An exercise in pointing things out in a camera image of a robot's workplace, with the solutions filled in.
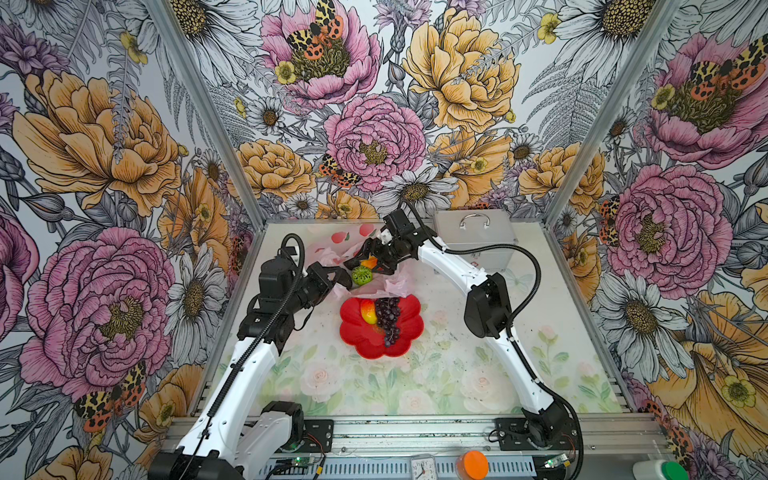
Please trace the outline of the red chili pepper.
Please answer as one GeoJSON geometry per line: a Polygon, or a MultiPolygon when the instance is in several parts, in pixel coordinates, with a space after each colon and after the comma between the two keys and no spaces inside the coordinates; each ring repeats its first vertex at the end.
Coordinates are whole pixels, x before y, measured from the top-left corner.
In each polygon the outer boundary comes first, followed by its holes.
{"type": "Polygon", "coordinates": [[[377,263],[378,263],[377,258],[371,256],[367,260],[362,260],[360,262],[360,265],[370,270],[373,270],[377,266],[377,263]]]}

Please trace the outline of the green spiky round fruit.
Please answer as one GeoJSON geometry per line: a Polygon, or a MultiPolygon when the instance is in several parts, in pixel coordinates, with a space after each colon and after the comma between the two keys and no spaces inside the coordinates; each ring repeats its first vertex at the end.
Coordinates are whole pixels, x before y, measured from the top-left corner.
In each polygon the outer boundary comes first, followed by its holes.
{"type": "Polygon", "coordinates": [[[351,278],[356,286],[364,286],[373,281],[373,272],[370,268],[360,265],[351,271],[351,278]]]}

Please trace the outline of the pink plastic bag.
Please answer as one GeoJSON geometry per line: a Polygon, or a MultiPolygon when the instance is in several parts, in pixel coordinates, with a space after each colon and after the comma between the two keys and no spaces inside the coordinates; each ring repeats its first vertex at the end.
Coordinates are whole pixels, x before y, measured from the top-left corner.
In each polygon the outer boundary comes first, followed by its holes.
{"type": "MultiPolygon", "coordinates": [[[[359,252],[369,237],[376,236],[382,223],[361,224],[317,224],[311,225],[313,243],[307,241],[306,264],[319,262],[325,267],[342,267],[345,260],[359,252]]],[[[408,260],[398,266],[395,274],[374,273],[373,280],[366,285],[353,284],[351,291],[343,286],[335,287],[332,295],[338,299],[349,297],[384,298],[407,297],[415,292],[415,262],[408,260]]]]}

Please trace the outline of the red yellow peach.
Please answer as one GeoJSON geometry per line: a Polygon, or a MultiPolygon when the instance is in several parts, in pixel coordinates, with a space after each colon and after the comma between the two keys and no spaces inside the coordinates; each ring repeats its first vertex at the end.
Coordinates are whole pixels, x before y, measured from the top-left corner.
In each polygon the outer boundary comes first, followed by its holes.
{"type": "Polygon", "coordinates": [[[373,299],[360,301],[360,314],[367,324],[376,325],[378,323],[376,303],[373,299]]]}

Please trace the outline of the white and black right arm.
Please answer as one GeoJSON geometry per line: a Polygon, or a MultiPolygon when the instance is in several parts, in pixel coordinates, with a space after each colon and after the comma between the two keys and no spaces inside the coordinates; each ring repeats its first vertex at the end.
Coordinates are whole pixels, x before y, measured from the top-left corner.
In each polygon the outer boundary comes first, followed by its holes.
{"type": "Polygon", "coordinates": [[[407,260],[417,260],[447,278],[466,296],[464,324],[475,337],[484,339],[495,350],[499,362],[521,402],[524,427],[508,434],[537,449],[554,447],[567,434],[582,438],[578,414],[572,405],[548,387],[524,350],[516,333],[515,320],[531,303],[542,281],[538,259],[527,249],[506,243],[457,250],[427,226],[420,216],[412,222],[400,208],[384,217],[382,230],[367,238],[354,256],[343,262],[352,271],[372,258],[376,274],[392,275],[407,260]],[[528,258],[534,282],[527,296],[513,307],[505,278],[489,274],[464,259],[466,255],[488,250],[512,250],[528,258]]]}

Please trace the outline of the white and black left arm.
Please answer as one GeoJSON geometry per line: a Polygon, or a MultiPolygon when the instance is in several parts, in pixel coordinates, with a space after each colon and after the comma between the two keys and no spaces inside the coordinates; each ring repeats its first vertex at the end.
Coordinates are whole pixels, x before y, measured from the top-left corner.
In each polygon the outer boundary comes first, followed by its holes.
{"type": "Polygon", "coordinates": [[[307,265],[303,241],[290,233],[262,264],[258,281],[224,377],[175,449],[155,457],[149,478],[251,479],[278,450],[300,442],[304,416],[297,403],[272,403],[252,427],[246,421],[296,329],[296,314],[322,303],[336,284],[350,286],[351,279],[340,267],[307,265]]]}

